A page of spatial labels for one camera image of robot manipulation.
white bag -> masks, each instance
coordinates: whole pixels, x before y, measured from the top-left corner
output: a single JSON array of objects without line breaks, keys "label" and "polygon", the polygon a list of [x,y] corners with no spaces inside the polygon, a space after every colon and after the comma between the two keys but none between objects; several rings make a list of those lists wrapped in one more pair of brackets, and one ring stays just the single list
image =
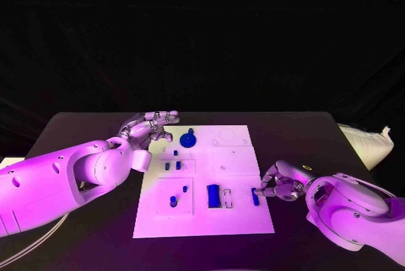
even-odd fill
[{"label": "white bag", "polygon": [[368,170],[371,170],[384,160],[394,148],[394,142],[388,132],[391,128],[387,126],[383,133],[364,132],[348,125],[338,124],[348,141],[364,161]]}]

shape sorting board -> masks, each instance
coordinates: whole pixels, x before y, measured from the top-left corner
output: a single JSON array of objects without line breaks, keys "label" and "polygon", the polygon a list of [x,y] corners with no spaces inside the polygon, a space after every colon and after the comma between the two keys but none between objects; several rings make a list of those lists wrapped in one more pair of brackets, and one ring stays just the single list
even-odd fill
[{"label": "shape sorting board", "polygon": [[[185,148],[181,136],[191,128],[197,145]],[[166,126],[165,129],[175,141],[162,139],[151,144],[153,158],[142,185],[133,237],[275,233],[266,197],[260,197],[256,206],[251,194],[262,180],[249,126]],[[207,187],[213,184],[220,185],[221,208],[210,208]],[[233,208],[226,205],[226,192]],[[177,207],[171,206],[172,196]]]}]

blue object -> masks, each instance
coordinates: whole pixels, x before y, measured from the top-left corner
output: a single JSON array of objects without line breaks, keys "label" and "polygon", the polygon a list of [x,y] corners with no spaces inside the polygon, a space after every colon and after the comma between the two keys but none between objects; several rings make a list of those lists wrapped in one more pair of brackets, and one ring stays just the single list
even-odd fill
[{"label": "blue object", "polygon": [[220,185],[208,185],[207,190],[210,192],[210,208],[221,208]]},{"label": "blue object", "polygon": [[254,204],[256,204],[256,205],[260,205],[260,197],[259,197],[259,195],[256,194],[256,188],[251,189],[251,194],[254,195]]},{"label": "blue object", "polygon": [[177,200],[177,197],[172,196],[171,197],[171,207],[175,208],[178,206],[178,200]]},{"label": "blue object", "polygon": [[181,144],[185,148],[191,148],[197,145],[197,136],[194,129],[189,129],[189,132],[181,136]]}]

table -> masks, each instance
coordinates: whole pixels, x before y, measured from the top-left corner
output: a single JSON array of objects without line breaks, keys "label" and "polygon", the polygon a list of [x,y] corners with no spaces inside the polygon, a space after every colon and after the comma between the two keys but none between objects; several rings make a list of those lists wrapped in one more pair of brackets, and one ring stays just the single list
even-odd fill
[{"label": "table", "polygon": [[[109,139],[133,114],[57,114],[28,158]],[[179,125],[249,125],[262,174],[285,159],[308,164],[324,175],[344,172],[375,183],[325,112],[182,112],[181,120]],[[269,199],[275,234],[133,239],[142,178],[132,171],[123,185],[71,212],[41,247],[4,270],[404,270],[373,247],[351,252],[332,243],[306,219],[303,198]],[[54,223],[0,239],[2,260]]]}]

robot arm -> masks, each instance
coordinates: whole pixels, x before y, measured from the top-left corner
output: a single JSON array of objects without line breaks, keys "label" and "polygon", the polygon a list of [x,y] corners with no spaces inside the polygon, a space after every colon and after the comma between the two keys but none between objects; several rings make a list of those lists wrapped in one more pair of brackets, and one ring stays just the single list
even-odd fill
[{"label": "robot arm", "polygon": [[40,227],[80,208],[126,181],[132,169],[146,172],[152,154],[145,149],[152,140],[172,141],[164,126],[179,122],[178,114],[138,114],[109,140],[0,169],[0,236]]},{"label": "robot arm", "polygon": [[[375,247],[405,266],[405,198],[347,174],[318,177],[311,167],[277,161],[263,178],[257,195],[295,201],[306,195],[308,220],[345,249]],[[276,187],[266,188],[270,180]],[[367,186],[391,198],[383,198]]]}]

